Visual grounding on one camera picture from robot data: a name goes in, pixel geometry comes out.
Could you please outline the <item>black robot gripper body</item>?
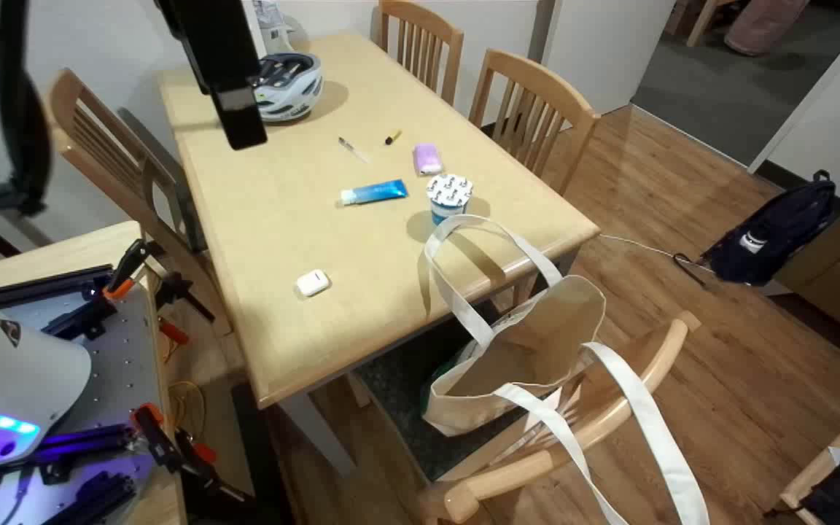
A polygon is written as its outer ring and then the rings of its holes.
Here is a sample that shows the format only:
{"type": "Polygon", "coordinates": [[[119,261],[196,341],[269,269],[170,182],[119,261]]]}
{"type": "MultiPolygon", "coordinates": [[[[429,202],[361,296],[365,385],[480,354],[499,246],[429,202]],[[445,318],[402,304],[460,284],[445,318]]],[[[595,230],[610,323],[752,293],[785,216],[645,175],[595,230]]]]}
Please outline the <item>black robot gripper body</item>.
{"type": "Polygon", "coordinates": [[[234,148],[269,140],[254,100],[260,73],[243,0],[155,0],[171,39],[184,48],[199,87],[212,100],[234,148]]]}

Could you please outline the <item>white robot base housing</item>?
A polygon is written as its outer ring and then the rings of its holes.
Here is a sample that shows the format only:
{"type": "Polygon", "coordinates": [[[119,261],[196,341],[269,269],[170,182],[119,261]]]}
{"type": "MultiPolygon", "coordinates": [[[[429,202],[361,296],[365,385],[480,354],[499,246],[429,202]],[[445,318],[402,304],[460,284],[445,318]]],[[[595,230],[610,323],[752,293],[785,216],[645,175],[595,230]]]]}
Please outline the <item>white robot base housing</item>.
{"type": "Polygon", "coordinates": [[[91,383],[91,354],[0,313],[0,466],[33,456],[91,383]]]}

